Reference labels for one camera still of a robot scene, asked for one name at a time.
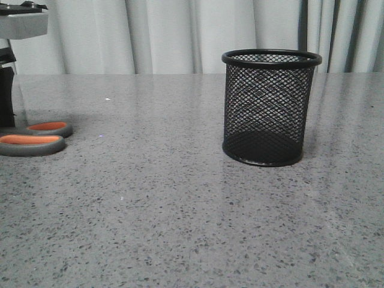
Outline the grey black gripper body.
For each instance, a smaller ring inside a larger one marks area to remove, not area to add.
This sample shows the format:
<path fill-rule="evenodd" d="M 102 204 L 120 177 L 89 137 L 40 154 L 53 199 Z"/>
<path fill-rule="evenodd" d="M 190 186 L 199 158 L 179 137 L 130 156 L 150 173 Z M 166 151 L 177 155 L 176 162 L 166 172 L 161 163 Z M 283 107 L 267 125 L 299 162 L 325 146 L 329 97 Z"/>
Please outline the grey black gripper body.
<path fill-rule="evenodd" d="M 34 1 L 1 3 L 1 38 L 22 40 L 47 34 L 48 7 Z"/>

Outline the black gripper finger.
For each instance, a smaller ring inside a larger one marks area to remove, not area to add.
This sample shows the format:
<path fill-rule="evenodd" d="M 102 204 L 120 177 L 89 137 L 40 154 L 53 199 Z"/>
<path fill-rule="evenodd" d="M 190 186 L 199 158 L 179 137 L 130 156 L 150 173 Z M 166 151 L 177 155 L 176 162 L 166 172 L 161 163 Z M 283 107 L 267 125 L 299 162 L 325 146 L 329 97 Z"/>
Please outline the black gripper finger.
<path fill-rule="evenodd" d="M 11 67 L 1 68 L 0 76 L 0 116 L 1 128 L 15 127 L 12 104 L 14 71 Z"/>

